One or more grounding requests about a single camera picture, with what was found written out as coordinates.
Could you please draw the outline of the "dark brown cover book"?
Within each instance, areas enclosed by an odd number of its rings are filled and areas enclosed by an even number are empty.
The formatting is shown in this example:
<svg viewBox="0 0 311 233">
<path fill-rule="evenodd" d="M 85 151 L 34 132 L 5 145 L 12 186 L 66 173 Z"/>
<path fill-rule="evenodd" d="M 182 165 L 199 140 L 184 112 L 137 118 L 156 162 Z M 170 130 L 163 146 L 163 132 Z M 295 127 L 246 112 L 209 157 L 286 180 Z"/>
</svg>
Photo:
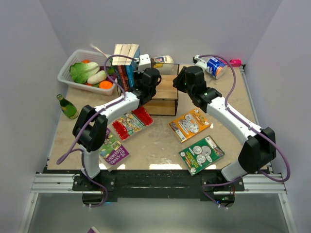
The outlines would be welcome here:
<svg viewBox="0 0 311 233">
<path fill-rule="evenodd" d="M 136 64 L 136 62 L 133 60 L 135 58 L 135 53 L 137 50 L 136 47 L 136 44 L 127 44 L 126 47 L 125 55 L 127 56 L 127 58 L 125 59 L 124 67 L 128 76 L 133 73 L 133 66 Z"/>
</svg>

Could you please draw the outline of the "blue 26-storey treehouse book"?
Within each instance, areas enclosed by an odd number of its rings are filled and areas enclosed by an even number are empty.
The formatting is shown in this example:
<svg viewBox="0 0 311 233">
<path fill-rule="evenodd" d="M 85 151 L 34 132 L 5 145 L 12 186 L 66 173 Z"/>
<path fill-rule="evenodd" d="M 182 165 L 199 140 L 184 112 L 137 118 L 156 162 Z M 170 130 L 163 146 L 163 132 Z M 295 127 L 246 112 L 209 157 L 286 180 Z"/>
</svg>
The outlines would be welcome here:
<svg viewBox="0 0 311 233">
<path fill-rule="evenodd" d="M 129 52 L 128 52 L 128 57 L 131 57 L 131 59 L 127 58 L 125 62 L 125 69 L 127 73 L 127 78 L 129 82 L 129 88 L 133 87 L 134 85 L 134 72 L 137 69 L 137 63 L 132 60 L 135 58 L 139 58 L 140 56 L 140 46 L 138 44 L 129 44 Z"/>
</svg>

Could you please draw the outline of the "black floral cover book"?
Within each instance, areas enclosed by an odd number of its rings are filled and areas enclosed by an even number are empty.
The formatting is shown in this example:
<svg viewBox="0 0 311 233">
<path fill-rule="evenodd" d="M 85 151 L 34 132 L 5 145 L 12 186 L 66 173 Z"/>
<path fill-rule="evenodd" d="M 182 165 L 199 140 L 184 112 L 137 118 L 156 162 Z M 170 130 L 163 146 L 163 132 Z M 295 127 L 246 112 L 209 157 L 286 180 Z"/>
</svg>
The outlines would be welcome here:
<svg viewBox="0 0 311 233">
<path fill-rule="evenodd" d="M 121 49 L 122 49 L 122 44 L 116 44 L 115 48 L 114 48 L 114 53 L 113 55 L 119 55 L 121 53 Z M 112 67 L 114 69 L 114 73 L 116 75 L 118 84 L 120 85 L 120 87 L 123 89 L 123 83 L 122 83 L 122 78 L 118 69 L 118 62 L 119 62 L 119 57 L 115 56 L 112 58 Z"/>
</svg>

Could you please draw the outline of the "red back cover book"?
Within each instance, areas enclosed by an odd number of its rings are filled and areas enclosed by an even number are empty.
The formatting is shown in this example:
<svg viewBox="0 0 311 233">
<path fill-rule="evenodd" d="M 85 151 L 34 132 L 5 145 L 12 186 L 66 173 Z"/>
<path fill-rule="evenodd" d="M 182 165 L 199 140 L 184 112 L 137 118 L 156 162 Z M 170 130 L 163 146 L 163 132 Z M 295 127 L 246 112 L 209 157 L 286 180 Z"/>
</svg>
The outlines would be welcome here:
<svg viewBox="0 0 311 233">
<path fill-rule="evenodd" d="M 123 44 L 121 47 L 121 52 L 120 55 L 124 55 L 124 56 L 128 56 L 129 51 L 130 51 L 130 44 Z M 123 85 L 123 89 L 125 91 L 129 90 L 129 82 L 128 82 L 128 77 L 127 77 L 127 71 L 125 68 L 125 64 L 126 64 L 126 58 L 125 57 L 119 57 L 119 74 L 121 76 L 121 80 L 122 80 L 122 85 Z"/>
</svg>

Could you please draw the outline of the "green back cover book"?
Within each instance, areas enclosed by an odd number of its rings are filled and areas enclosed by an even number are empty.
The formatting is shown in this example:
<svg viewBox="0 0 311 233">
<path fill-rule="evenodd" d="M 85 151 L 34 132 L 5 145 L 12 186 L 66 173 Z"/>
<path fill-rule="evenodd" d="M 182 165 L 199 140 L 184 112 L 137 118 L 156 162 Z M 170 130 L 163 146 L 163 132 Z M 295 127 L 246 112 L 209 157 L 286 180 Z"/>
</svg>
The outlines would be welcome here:
<svg viewBox="0 0 311 233">
<path fill-rule="evenodd" d="M 190 175 L 194 176 L 223 158 L 225 152 L 209 135 L 183 149 L 178 154 L 186 165 Z"/>
</svg>

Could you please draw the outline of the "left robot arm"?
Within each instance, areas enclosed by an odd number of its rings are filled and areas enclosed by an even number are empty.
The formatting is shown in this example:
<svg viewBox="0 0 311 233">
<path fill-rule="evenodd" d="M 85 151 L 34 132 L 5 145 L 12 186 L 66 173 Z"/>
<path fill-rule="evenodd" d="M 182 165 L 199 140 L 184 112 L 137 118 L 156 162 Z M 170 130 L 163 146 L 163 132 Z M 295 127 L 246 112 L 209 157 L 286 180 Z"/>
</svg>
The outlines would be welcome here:
<svg viewBox="0 0 311 233">
<path fill-rule="evenodd" d="M 104 105 L 84 106 L 76 121 L 72 134 L 84 153 L 82 166 L 86 176 L 83 184 L 89 190 L 96 190 L 101 184 L 101 179 L 97 176 L 100 173 L 99 148 L 105 141 L 107 126 L 122 115 L 148 103 L 161 82 L 160 72 L 155 68 L 147 68 L 139 76 L 130 92 L 125 92 Z"/>
</svg>

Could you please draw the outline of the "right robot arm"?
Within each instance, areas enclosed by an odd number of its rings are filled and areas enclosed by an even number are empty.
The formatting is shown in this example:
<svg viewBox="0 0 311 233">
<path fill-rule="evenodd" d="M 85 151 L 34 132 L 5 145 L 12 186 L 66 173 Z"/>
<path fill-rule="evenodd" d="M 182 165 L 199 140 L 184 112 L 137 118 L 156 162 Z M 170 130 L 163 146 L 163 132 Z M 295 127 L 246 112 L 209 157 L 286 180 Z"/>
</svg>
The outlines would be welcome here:
<svg viewBox="0 0 311 233">
<path fill-rule="evenodd" d="M 238 139 L 242 150 L 235 162 L 221 170 L 216 179 L 219 189 L 227 191 L 234 180 L 248 173 L 255 173 L 276 158 L 275 132 L 254 124 L 230 104 L 225 103 L 222 94 L 208 87 L 203 70 L 198 66 L 183 67 L 173 80 L 173 86 L 186 94 L 192 103 L 217 119 Z"/>
</svg>

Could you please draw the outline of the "orange toy carrot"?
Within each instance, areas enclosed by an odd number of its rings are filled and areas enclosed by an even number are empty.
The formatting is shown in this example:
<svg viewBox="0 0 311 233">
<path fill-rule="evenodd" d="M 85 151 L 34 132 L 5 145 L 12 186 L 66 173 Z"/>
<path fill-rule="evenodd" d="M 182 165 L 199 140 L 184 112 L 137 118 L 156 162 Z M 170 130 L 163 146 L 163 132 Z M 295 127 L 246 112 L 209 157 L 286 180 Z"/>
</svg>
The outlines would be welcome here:
<svg viewBox="0 0 311 233">
<path fill-rule="evenodd" d="M 99 88 L 104 89 L 104 90 L 108 90 L 108 89 L 112 88 L 112 86 L 113 86 L 112 82 L 106 81 L 106 80 L 100 82 L 100 84 L 99 84 Z"/>
</svg>

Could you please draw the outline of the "red treehouse book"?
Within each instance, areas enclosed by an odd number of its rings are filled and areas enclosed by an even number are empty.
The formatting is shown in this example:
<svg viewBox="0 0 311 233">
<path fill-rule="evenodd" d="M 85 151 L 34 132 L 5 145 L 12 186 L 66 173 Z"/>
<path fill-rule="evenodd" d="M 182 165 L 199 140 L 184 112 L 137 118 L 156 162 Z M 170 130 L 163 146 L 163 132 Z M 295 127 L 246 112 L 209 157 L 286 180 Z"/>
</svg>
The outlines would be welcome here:
<svg viewBox="0 0 311 233">
<path fill-rule="evenodd" d="M 153 124 L 152 117 L 144 107 L 125 113 L 112 123 L 119 138 L 124 141 Z"/>
</svg>

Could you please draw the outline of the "orange back cover book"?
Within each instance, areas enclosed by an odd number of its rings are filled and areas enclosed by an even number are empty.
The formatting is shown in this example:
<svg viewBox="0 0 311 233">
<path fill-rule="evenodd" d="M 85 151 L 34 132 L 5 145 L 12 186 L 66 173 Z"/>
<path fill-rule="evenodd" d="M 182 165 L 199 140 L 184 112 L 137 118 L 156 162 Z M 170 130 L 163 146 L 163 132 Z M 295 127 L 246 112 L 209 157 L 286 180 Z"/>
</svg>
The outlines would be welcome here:
<svg viewBox="0 0 311 233">
<path fill-rule="evenodd" d="M 181 143 L 209 128 L 211 122 L 199 108 L 192 109 L 169 123 Z"/>
</svg>

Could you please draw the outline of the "white toy radish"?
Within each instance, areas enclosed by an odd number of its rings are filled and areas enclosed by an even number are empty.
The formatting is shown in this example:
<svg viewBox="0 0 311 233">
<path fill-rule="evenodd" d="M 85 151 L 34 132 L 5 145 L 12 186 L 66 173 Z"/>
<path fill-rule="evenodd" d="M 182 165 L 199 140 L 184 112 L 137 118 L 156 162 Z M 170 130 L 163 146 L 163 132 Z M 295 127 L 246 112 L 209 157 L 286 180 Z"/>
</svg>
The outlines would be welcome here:
<svg viewBox="0 0 311 233">
<path fill-rule="evenodd" d="M 88 78 L 87 83 L 90 85 L 98 84 L 107 78 L 106 72 L 101 70 Z"/>
</svg>

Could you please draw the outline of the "pink box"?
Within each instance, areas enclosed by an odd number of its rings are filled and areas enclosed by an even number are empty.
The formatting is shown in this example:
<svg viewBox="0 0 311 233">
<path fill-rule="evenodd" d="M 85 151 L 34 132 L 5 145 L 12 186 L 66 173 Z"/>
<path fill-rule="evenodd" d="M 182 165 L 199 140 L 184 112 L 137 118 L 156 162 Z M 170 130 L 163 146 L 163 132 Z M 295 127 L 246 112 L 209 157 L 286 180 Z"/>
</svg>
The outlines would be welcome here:
<svg viewBox="0 0 311 233">
<path fill-rule="evenodd" d="M 231 59 L 229 62 L 233 67 L 240 67 L 242 65 L 241 59 Z"/>
</svg>

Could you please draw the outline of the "toy cabbage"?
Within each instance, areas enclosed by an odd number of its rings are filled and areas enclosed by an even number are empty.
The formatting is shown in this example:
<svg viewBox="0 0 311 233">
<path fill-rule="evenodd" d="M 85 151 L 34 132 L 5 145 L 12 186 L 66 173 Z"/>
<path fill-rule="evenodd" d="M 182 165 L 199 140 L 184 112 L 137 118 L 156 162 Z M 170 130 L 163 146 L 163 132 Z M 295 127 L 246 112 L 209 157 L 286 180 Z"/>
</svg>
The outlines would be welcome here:
<svg viewBox="0 0 311 233">
<path fill-rule="evenodd" d="M 70 66 L 69 73 L 75 83 L 84 84 L 88 78 L 96 74 L 100 67 L 95 62 L 75 63 Z"/>
</svg>

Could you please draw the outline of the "purple 117-storey treehouse book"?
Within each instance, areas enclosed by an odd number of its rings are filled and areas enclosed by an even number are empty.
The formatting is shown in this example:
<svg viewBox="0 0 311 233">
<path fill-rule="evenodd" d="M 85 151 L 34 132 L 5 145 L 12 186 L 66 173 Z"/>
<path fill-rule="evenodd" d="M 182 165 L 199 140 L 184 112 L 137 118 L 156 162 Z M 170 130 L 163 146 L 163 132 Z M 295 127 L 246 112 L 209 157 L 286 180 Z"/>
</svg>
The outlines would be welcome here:
<svg viewBox="0 0 311 233">
<path fill-rule="evenodd" d="M 99 149 L 99 161 L 108 171 L 117 169 L 128 158 L 130 153 L 121 144 L 118 138 L 109 130 L 106 130 L 105 141 Z"/>
</svg>

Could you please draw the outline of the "green glass bottle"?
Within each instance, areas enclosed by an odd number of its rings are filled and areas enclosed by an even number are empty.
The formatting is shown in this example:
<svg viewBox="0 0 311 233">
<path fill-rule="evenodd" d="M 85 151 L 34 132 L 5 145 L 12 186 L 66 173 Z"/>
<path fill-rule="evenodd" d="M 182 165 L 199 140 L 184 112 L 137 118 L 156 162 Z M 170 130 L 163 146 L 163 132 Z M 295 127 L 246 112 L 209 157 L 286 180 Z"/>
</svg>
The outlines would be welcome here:
<svg viewBox="0 0 311 233">
<path fill-rule="evenodd" d="M 75 119 L 78 117 L 77 108 L 70 101 L 66 100 L 61 94 L 58 94 L 56 98 L 59 101 L 62 112 L 67 118 Z"/>
</svg>

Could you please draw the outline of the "white plastic basket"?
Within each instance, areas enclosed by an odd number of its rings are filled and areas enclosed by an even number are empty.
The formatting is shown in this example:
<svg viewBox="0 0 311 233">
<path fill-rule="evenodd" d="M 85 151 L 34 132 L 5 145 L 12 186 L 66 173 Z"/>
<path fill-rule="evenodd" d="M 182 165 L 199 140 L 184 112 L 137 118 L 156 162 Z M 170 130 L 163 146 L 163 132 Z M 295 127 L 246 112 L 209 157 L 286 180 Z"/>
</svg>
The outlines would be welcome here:
<svg viewBox="0 0 311 233">
<path fill-rule="evenodd" d="M 115 84 L 112 84 L 109 89 L 103 89 L 98 83 L 88 83 L 91 76 L 101 71 L 105 61 L 106 57 L 99 52 L 76 50 L 61 68 L 57 79 L 76 89 L 111 96 Z"/>
</svg>

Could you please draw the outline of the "black front frame bar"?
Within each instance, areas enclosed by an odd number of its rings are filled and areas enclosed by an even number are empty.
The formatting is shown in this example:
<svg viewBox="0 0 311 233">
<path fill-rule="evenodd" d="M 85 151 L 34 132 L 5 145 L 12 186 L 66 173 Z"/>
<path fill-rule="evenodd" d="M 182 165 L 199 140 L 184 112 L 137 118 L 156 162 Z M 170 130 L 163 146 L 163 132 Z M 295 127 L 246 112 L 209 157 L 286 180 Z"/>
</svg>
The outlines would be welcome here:
<svg viewBox="0 0 311 233">
<path fill-rule="evenodd" d="M 217 201 L 233 203 L 234 193 L 244 191 L 241 178 L 228 183 L 219 170 L 203 170 L 192 176 L 187 170 L 102 170 L 93 181 L 78 173 L 73 191 L 83 191 L 84 203 L 98 203 L 108 195 L 108 202 L 121 198 L 199 199 L 220 192 Z"/>
</svg>

